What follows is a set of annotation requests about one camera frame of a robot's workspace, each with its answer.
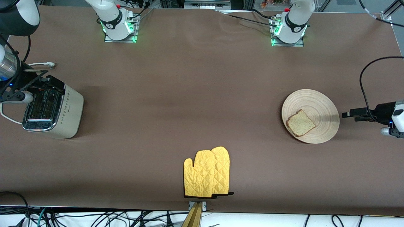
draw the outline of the white floor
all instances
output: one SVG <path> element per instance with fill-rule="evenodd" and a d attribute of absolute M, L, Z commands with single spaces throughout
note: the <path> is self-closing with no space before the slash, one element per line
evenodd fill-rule
<path fill-rule="evenodd" d="M 65 213 L 61 215 L 74 215 L 80 216 L 90 213 Z M 128 212 L 130 218 L 137 218 L 140 212 Z M 145 217 L 145 219 L 151 219 L 160 215 L 166 214 L 166 211 L 155 211 Z M 240 214 L 240 213 L 218 213 L 218 212 L 204 212 L 202 215 L 201 227 L 236 227 L 236 226 L 254 226 L 254 227 L 304 227 L 307 215 L 305 214 Z M 24 215 L 12 214 L 12 215 L 0 215 L 0 226 L 8 227 L 15 226 Z M 339 216 L 343 222 L 344 227 L 357 227 L 360 217 L 358 216 Z M 67 227 L 90 227 L 91 224 L 98 218 L 98 216 L 87 217 L 62 217 L 59 220 Z M 186 214 L 171 215 L 173 223 L 184 221 Z M 337 227 L 342 227 L 338 220 L 335 218 Z M 99 227 L 104 227 L 107 224 L 107 219 L 100 223 Z M 111 227 L 125 227 L 129 226 L 129 223 L 123 221 L 114 220 L 111 222 Z M 147 227 L 161 227 L 164 225 L 162 221 L 147 223 Z M 23 227 L 27 226 L 27 220 L 25 220 Z M 307 227 L 333 227 L 330 215 L 311 215 L 307 223 Z M 364 216 L 361 227 L 403 227 L 404 218 L 400 217 L 375 217 Z"/>

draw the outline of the metal bracket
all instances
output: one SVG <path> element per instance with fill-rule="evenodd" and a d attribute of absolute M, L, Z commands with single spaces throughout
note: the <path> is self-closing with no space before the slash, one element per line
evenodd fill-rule
<path fill-rule="evenodd" d="M 380 17 L 384 21 L 391 21 L 391 15 L 404 5 L 404 0 L 395 0 L 384 11 L 380 13 Z"/>
<path fill-rule="evenodd" d="M 194 203 L 196 203 L 198 201 L 190 201 L 188 203 L 188 210 L 191 210 L 192 206 L 194 205 Z M 202 202 L 202 211 L 206 211 L 206 202 Z"/>

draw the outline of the white cable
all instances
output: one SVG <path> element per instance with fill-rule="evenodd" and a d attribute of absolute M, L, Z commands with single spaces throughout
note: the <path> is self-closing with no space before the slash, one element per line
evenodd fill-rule
<path fill-rule="evenodd" d="M 33 66 L 33 65 L 47 65 L 49 67 L 55 67 L 56 64 L 53 62 L 50 62 L 50 61 L 29 64 L 29 66 Z"/>
<path fill-rule="evenodd" d="M 3 117 L 5 117 L 6 119 L 8 119 L 8 120 L 10 120 L 10 121 L 12 121 L 12 122 L 14 122 L 14 123 L 23 124 L 23 123 L 21 123 L 21 122 L 18 122 L 18 121 L 16 121 L 16 120 L 13 120 L 13 119 L 7 117 L 7 116 L 3 113 L 3 103 L 0 103 L 0 114 L 1 114 Z"/>

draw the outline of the metal mounting plate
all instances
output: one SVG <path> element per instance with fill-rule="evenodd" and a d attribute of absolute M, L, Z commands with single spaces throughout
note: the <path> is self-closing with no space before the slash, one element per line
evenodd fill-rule
<path fill-rule="evenodd" d="M 197 201 L 190 201 L 188 203 L 188 210 L 191 210 L 192 206 L 194 205 L 194 203 L 196 203 Z M 202 211 L 206 211 L 206 202 L 202 202 Z"/>

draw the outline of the brown table surface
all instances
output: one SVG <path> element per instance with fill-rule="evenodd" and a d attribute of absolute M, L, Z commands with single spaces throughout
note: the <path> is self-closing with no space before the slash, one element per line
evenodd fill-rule
<path fill-rule="evenodd" d="M 362 68 L 400 55 L 391 26 L 315 13 L 305 46 L 285 48 L 271 46 L 264 25 L 213 10 L 155 10 L 137 43 L 118 44 L 103 42 L 92 8 L 40 13 L 27 62 L 59 63 L 52 75 L 84 96 L 82 121 L 75 138 L 56 140 L 0 118 L 0 190 L 31 205 L 186 210 L 183 161 L 224 146 L 234 195 L 209 200 L 214 211 L 404 214 L 404 140 L 379 134 L 381 124 L 341 119 L 332 140 L 304 144 L 280 115 L 303 88 L 340 113 L 364 107 Z M 11 44 L 23 55 L 27 38 Z M 373 108 L 403 98 L 403 71 L 399 60 L 366 71 Z M 21 119 L 24 108 L 5 112 Z"/>

